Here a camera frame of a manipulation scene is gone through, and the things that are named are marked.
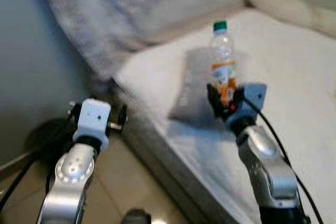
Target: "green bottle cap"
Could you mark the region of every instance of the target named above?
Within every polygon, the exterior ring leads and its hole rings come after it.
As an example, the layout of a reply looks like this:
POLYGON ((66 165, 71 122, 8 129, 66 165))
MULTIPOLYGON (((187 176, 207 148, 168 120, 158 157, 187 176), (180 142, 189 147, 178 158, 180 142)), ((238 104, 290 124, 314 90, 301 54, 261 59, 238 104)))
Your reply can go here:
POLYGON ((226 21, 225 20, 221 20, 218 22, 214 23, 214 31, 218 31, 218 30, 226 30, 226 21))

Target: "gray pillowcase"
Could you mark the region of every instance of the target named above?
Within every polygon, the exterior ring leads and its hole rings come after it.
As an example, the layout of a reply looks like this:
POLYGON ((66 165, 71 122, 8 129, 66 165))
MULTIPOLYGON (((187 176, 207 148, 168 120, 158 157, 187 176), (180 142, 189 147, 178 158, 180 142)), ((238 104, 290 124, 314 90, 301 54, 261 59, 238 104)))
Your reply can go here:
POLYGON ((216 119, 207 99, 206 85, 211 80, 212 48, 187 52, 180 94, 168 117, 194 127, 213 127, 216 119))

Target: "tiled floor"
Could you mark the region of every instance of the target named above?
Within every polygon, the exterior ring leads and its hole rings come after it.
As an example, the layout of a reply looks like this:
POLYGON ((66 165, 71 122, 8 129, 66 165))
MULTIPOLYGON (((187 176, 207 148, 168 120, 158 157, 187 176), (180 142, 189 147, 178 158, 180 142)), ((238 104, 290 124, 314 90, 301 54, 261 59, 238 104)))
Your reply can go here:
MULTIPOLYGON (((44 198, 47 172, 40 163, 30 169, 7 202, 0 224, 35 223, 44 198)), ((0 191, 5 191, 14 177, 15 174, 1 181, 0 191)), ((120 223, 130 208, 145 209, 152 215, 152 223, 187 223, 147 169, 121 139, 115 138, 97 160, 82 223, 120 223)))

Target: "water bottle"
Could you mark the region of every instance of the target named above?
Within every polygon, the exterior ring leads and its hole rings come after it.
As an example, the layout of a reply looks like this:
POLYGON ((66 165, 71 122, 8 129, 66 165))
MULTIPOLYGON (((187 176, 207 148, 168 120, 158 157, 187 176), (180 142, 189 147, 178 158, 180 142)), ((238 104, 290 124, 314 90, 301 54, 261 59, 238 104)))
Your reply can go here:
POLYGON ((210 42, 212 84, 221 94, 222 104, 228 106, 236 88, 234 41, 227 31, 226 21, 215 22, 213 32, 210 42))

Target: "white bedsheet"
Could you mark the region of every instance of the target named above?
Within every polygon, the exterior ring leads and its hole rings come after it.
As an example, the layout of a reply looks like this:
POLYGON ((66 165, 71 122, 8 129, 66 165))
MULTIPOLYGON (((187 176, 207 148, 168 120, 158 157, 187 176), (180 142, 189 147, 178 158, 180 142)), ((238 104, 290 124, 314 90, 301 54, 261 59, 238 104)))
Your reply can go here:
MULTIPOLYGON (((256 10, 237 13, 228 24, 236 37, 238 79, 269 85, 263 111, 325 223, 336 223, 336 40, 256 10)), ((260 223, 232 133, 167 119, 181 88, 185 52, 207 46, 211 36, 209 25, 141 52, 117 82, 143 103, 169 146, 238 222, 260 223)), ((317 223, 305 196, 303 204, 317 223)))

